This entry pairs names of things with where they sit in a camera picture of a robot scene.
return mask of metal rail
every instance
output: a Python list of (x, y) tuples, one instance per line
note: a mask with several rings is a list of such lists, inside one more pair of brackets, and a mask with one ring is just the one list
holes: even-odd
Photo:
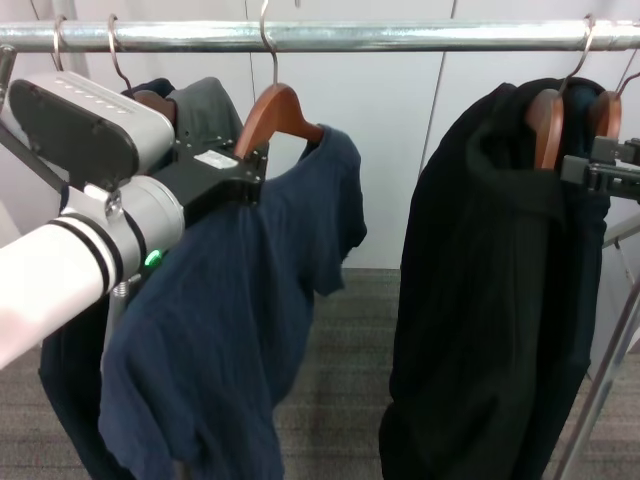
[[(52, 52), (54, 22), (0, 23), (0, 44)], [(501, 22), (267, 22), (278, 52), (430, 52), (583, 50), (584, 20)], [(640, 48), (640, 22), (600, 20), (591, 51)], [(119, 50), (129, 52), (264, 52), (258, 22), (116, 22)], [(108, 52), (107, 20), (66, 21), (62, 52)]]

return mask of black band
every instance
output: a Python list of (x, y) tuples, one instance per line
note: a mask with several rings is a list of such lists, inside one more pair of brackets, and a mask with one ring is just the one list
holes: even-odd
[(136, 237), (136, 240), (138, 240), (138, 247), (140, 247), (140, 263), (143, 264), (147, 258), (147, 242), (144, 241), (144, 235), (142, 234), (142, 230), (140, 230), (140, 227), (138, 226), (136, 221), (133, 219), (131, 215), (129, 215), (129, 213), (126, 210), (124, 210), (124, 218), (127, 220), (127, 223), (129, 224), (129, 228), (131, 228), (131, 231), (133, 232), (133, 235)]
[(98, 250), (98, 247), (95, 246), (91, 239), (87, 237), (82, 230), (74, 225), (70, 225), (69, 223), (58, 219), (51, 220), (48, 224), (70, 231), (78, 238), (78, 240), (86, 245), (87, 249), (93, 254), (93, 258), (96, 259), (96, 263), (98, 264), (98, 268), (102, 274), (102, 295), (105, 295), (109, 290), (109, 269), (107, 268), (107, 262), (105, 262), (100, 250)]
[(75, 218), (76, 220), (86, 223), (94, 230), (98, 236), (102, 239), (104, 244), (111, 252), (111, 256), (113, 257), (113, 262), (116, 264), (116, 283), (120, 283), (122, 281), (122, 277), (124, 275), (124, 263), (122, 261), (122, 255), (120, 255), (120, 250), (116, 246), (116, 243), (109, 236), (107, 232), (96, 222), (91, 220), (89, 217), (82, 215), (81, 213), (65, 213), (61, 215), (61, 217)]

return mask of dark garment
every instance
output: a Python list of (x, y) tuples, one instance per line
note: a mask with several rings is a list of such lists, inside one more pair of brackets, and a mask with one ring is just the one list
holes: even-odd
[(107, 450), (98, 432), (100, 359), (108, 299), (98, 301), (47, 337), (40, 380), (80, 461), (94, 480), (134, 480)]
[[(152, 90), (166, 96), (173, 87), (165, 79), (158, 79), (133, 90)], [(240, 136), (242, 124), (218, 80), (204, 79), (176, 90), (172, 99), (176, 102), (179, 125), (184, 131), (193, 132), (190, 139), (194, 143), (224, 149), (220, 142), (215, 144), (218, 137), (224, 134), (235, 141)], [(199, 115), (191, 115), (194, 110)], [(65, 205), (63, 198), (61, 210)], [(98, 431), (100, 359), (108, 310), (109, 299), (103, 297), (47, 337), (42, 345), (39, 373), (45, 393), (91, 478), (133, 480), (131, 473), (120, 467), (107, 451)]]
[[(588, 112), (601, 92), (592, 84), (564, 94), (564, 154), (588, 157)], [(590, 364), (610, 200), (579, 185), (562, 188), (567, 224), (550, 231), (535, 406), (512, 480), (542, 478)]]
[(291, 389), (314, 291), (342, 288), (366, 234), (344, 133), (185, 234), (129, 306), (104, 358), (100, 431), (138, 480), (282, 480), (273, 409)]
[[(423, 470), (436, 480), (511, 478), (534, 408), (550, 228), (564, 228), (565, 214), (559, 176), (534, 170), (524, 117), (558, 86), (502, 85), (451, 127), (420, 176), (402, 257), (394, 404), (380, 432), (386, 479)], [(419, 470), (397, 474), (398, 442)]]
[[(140, 85), (133, 87), (131, 89), (131, 93), (149, 91), (157, 93), (162, 98), (166, 98), (175, 89), (176, 87), (171, 85), (171, 82), (166, 78), (156, 78), (148, 83), (141, 83)], [(125, 90), (122, 92), (122, 95), (129, 97), (129, 91)]]

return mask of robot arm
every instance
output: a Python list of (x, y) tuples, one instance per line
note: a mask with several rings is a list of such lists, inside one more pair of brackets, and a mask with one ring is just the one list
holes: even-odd
[(182, 152), (153, 176), (139, 175), (175, 148), (173, 127), (73, 73), (19, 80), (9, 98), (32, 150), (86, 186), (69, 188), (58, 218), (0, 249), (0, 369), (210, 211), (256, 203), (263, 182), (251, 163), (213, 150)]

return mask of carpet floor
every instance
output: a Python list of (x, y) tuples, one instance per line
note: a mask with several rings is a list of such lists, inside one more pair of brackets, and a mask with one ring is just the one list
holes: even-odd
[[(286, 480), (377, 480), (378, 425), (389, 403), (399, 274), (349, 270), (319, 299), (304, 364), (275, 412)], [(34, 349), (0, 372), (0, 480), (87, 480), (37, 376)], [(585, 380), (545, 479), (584, 402)], [(640, 355), (628, 356), (573, 480), (640, 479)]]

